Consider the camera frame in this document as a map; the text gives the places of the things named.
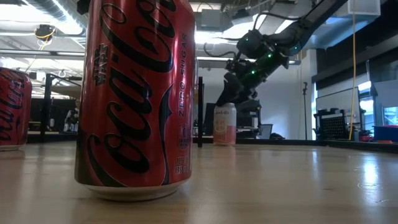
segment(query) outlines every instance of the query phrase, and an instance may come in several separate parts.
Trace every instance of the white can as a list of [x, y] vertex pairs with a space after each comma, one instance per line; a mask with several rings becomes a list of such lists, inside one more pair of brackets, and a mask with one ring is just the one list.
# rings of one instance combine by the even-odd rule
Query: white can
[[233, 103], [214, 109], [213, 142], [225, 146], [236, 142], [236, 108]]

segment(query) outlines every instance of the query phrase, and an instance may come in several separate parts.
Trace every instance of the coca-cola logo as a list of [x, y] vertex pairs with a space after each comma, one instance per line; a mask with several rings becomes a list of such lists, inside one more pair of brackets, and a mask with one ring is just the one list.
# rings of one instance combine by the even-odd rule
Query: coca-cola logo
[[6, 81], [7, 85], [0, 85], [0, 140], [11, 141], [11, 133], [14, 128], [18, 136], [18, 127], [20, 125], [20, 117], [16, 117], [14, 110], [21, 110], [23, 107], [22, 97], [24, 96], [23, 89], [24, 77], [23, 74], [0, 68], [0, 78]]
[[[111, 58], [114, 64], [118, 64], [118, 52], [120, 52], [127, 58], [133, 60], [138, 65], [148, 70], [159, 73], [167, 73], [171, 71], [171, 69], [173, 68], [173, 55], [164, 38], [171, 40], [172, 38], [174, 38], [175, 31], [173, 25], [171, 24], [163, 10], [174, 12], [176, 10], [174, 2], [172, 0], [137, 0], [136, 8], [139, 12], [139, 15], [142, 16], [142, 18], [147, 22], [146, 25], [149, 25], [149, 27], [144, 26], [145, 24], [140, 24], [140, 26], [135, 27], [134, 30], [131, 32], [131, 24], [127, 24], [127, 19], [134, 19], [133, 17], [137, 15], [132, 15], [131, 18], [127, 18], [127, 15], [120, 7], [111, 3], [104, 3], [104, 1], [101, 2], [99, 24], [101, 26], [103, 34], [112, 44], [112, 47], [109, 48], [112, 56], [108, 58]], [[162, 23], [158, 22], [152, 17], [152, 15], [154, 14], [161, 17]], [[129, 38], [129, 40], [135, 41], [140, 46], [131, 46], [120, 36], [118, 36], [116, 31], [112, 30], [112, 27], [117, 27], [118, 30], [126, 30], [127, 33], [131, 32], [130, 35], [133, 35], [133, 38]], [[137, 49], [138, 47], [147, 50], [147, 52], [141, 52]], [[117, 96], [119, 101], [108, 102], [106, 114], [115, 125], [119, 133], [108, 133], [105, 135], [105, 148], [109, 152], [111, 157], [123, 168], [131, 172], [147, 172], [149, 170], [148, 159], [142, 153], [142, 151], [131, 142], [130, 139], [136, 141], [146, 141], [151, 136], [152, 130], [148, 123], [148, 120], [146, 120], [144, 115], [150, 114], [152, 112], [152, 105], [150, 102], [150, 98], [152, 97], [152, 88], [141, 76], [141, 74], [138, 74], [133, 69], [130, 69], [129, 73], [123, 73], [117, 69], [117, 66], [110, 66], [109, 73], [109, 87], [112, 92]], [[135, 77], [136, 80], [139, 80], [140, 83], [134, 81], [133, 77]], [[160, 138], [162, 141], [166, 166], [163, 184], [169, 183], [167, 155], [165, 154], [166, 152], [164, 129], [167, 118], [172, 114], [169, 108], [169, 94], [171, 87], [172, 86], [170, 86], [169, 89], [163, 94], [159, 106]], [[131, 92], [131, 90], [138, 94], [138, 99], [131, 94], [128, 94], [129, 92]], [[136, 128], [133, 126], [132, 123], [129, 124], [129, 118], [118, 116], [118, 114], [122, 113], [124, 110], [131, 110], [135, 112], [135, 114], [138, 114], [141, 123], [144, 124], [143, 127]], [[93, 142], [96, 145], [99, 145], [101, 143], [98, 136], [91, 135], [88, 138], [87, 143], [90, 161], [92, 164], [96, 164], [96, 161], [94, 161], [91, 152], [90, 144], [92, 142], [92, 139], [94, 139]], [[136, 151], [139, 158], [137, 160], [132, 160], [125, 157], [119, 152], [122, 147], [128, 147]], [[105, 172], [103, 172], [103, 170], [101, 170], [99, 167], [97, 167], [96, 170], [97, 175], [105, 174]], [[112, 181], [107, 181], [107, 183], [108, 185], [120, 187], [119, 184], [116, 184]]]

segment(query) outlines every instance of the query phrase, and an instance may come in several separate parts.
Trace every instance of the red soda can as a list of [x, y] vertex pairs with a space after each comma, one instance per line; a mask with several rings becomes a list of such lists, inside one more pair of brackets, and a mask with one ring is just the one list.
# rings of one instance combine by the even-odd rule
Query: red soda can
[[0, 67], [0, 151], [26, 144], [31, 98], [28, 74]]
[[76, 181], [147, 200], [191, 176], [195, 18], [187, 0], [92, 0]]

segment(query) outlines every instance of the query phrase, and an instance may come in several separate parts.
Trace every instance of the coca-cola zero sugar can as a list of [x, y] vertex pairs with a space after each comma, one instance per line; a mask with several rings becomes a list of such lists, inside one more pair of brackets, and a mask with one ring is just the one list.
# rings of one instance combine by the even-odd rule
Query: coca-cola zero sugar can
[[192, 172], [195, 19], [187, 0], [92, 0], [75, 178], [110, 200], [176, 191]]
[[31, 98], [28, 74], [0, 67], [0, 151], [26, 144]]

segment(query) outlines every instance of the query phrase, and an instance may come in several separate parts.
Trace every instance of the ductwork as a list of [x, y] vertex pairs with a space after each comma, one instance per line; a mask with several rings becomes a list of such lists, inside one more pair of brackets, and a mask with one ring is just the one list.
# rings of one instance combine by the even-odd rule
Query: ductwork
[[79, 15], [76, 3], [71, 0], [22, 0], [24, 3], [35, 7], [44, 14], [48, 14], [59, 23], [75, 21], [84, 33], [87, 29], [87, 16]]

